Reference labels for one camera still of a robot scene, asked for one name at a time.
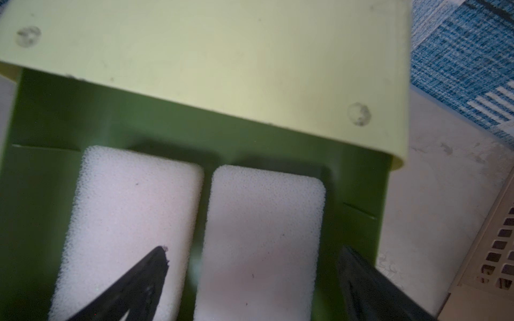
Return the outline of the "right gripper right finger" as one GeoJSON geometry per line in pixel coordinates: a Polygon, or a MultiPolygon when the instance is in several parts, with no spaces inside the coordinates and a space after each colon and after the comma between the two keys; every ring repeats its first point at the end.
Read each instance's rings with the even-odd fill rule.
{"type": "Polygon", "coordinates": [[[338,278],[350,320],[434,320],[350,246],[343,246],[338,278]]]}

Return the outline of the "green top drawer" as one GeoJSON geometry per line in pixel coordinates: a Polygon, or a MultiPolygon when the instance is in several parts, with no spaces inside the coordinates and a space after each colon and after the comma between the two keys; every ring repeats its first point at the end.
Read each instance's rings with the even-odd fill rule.
{"type": "Polygon", "coordinates": [[[46,320],[83,151],[123,148],[203,168],[178,312],[194,315],[211,178],[222,165],[315,177],[326,188],[313,320],[345,320],[344,245],[375,262],[392,157],[199,108],[24,70],[1,158],[1,319],[46,320]]]}

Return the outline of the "green three-drawer cabinet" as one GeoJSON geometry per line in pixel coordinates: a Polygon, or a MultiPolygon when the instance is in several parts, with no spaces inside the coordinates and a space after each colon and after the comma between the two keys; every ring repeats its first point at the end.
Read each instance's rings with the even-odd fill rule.
{"type": "Polygon", "coordinates": [[[408,158],[409,1],[10,1],[1,61],[408,158]]]}

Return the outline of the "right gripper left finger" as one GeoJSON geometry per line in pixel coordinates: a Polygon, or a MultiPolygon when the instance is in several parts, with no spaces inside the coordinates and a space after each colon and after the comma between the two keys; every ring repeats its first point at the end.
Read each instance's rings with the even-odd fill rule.
{"type": "Polygon", "coordinates": [[[169,261],[157,246],[71,320],[152,320],[162,295],[169,261]]]}

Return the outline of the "pink sponge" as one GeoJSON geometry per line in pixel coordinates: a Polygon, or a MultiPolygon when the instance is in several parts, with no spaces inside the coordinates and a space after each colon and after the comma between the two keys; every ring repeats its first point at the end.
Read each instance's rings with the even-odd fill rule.
{"type": "Polygon", "coordinates": [[[155,319],[175,320],[203,177],[203,169],[192,163],[88,147],[49,319],[69,319],[160,246],[169,269],[155,319]]]}
{"type": "Polygon", "coordinates": [[[224,165],[211,182],[195,320],[309,320],[326,189],[224,165]]]}

